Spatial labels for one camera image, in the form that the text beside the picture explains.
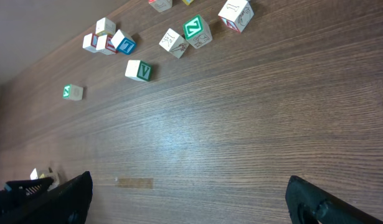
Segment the wooden block green V side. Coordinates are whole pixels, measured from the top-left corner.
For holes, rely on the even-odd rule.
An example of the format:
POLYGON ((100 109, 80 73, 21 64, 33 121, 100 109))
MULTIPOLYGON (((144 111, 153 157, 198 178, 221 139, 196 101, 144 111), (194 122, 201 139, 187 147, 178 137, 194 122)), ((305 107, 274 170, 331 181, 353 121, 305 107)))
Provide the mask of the wooden block green V side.
POLYGON ((142 60, 129 60, 126 66, 125 77, 148 82, 152 74, 152 66, 142 60))

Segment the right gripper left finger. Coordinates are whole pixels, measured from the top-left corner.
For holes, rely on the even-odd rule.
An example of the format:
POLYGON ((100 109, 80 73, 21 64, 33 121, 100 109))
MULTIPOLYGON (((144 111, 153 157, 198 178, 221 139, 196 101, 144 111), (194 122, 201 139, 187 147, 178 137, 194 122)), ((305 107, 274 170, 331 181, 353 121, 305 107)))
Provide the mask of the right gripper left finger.
POLYGON ((89 171, 0 216, 0 224, 84 224, 93 196, 89 171))

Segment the yellow top wooden block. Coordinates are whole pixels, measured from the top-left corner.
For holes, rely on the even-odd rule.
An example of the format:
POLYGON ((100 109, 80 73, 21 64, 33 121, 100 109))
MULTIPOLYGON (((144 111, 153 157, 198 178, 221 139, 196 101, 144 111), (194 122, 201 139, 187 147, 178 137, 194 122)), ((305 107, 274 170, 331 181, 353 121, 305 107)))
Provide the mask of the yellow top wooden block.
POLYGON ((40 170, 34 168, 30 174, 31 180, 43 179, 46 177, 51 177, 54 181, 53 184, 49 187, 49 190, 52 190, 60 185, 60 177, 57 172, 54 172, 51 168, 47 170, 40 170))

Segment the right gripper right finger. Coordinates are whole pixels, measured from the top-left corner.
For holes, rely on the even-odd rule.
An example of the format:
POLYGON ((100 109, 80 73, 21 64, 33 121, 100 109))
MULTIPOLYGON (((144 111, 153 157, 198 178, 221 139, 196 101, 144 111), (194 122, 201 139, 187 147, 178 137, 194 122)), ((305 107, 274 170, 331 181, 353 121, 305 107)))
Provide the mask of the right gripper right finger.
POLYGON ((288 181, 285 200, 292 224, 383 224, 296 175, 288 181))

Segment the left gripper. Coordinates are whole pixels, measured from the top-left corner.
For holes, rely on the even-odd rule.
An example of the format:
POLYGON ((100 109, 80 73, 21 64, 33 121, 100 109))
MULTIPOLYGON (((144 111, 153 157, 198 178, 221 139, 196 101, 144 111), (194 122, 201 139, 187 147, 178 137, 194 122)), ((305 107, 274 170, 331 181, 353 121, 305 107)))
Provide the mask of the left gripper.
POLYGON ((53 183, 51 177, 6 182, 0 190, 0 216, 46 193, 53 183))

